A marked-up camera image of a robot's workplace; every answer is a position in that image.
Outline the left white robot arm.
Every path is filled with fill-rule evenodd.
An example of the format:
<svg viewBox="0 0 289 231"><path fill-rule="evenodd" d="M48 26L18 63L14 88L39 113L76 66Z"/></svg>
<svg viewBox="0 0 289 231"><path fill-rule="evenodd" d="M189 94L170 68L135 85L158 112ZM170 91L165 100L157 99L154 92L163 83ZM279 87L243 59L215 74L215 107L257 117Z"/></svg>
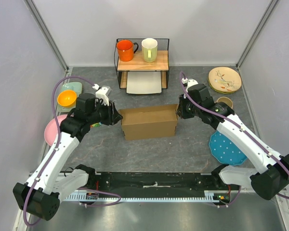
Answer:
<svg viewBox="0 0 289 231"><path fill-rule="evenodd" d="M96 173L93 168L85 165L77 166L69 176L60 181L56 179L68 157L90 131L91 125L101 123L109 126L121 119L115 104L102 89L95 94L80 94L76 107L59 124L56 140L39 167L24 184L17 183L13 188L23 217L31 214L50 220L60 203L75 190L81 187L92 189L96 184Z"/></svg>

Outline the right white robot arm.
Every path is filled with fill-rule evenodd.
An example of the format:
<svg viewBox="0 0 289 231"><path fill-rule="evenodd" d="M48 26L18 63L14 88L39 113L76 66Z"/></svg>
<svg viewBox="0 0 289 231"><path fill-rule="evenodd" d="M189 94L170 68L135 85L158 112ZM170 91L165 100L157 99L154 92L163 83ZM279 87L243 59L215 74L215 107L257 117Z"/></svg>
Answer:
<svg viewBox="0 0 289 231"><path fill-rule="evenodd" d="M279 195L289 185L289 154L283 156L266 145L244 125L231 107L215 103L204 84L187 78L180 84L184 93L179 97L177 115L183 119L199 117L228 138L254 166L222 166L211 177L212 186L218 190L227 184L251 187L265 200Z"/></svg>

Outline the brown cardboard box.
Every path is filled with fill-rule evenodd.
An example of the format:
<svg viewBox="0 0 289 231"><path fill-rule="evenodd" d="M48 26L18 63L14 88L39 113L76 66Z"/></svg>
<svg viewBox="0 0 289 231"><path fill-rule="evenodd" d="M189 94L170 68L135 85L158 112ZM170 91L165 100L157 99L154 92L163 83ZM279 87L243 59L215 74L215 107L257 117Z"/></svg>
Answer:
<svg viewBox="0 0 289 231"><path fill-rule="evenodd" d="M178 124L177 104L121 109L125 140L172 137Z"/></svg>

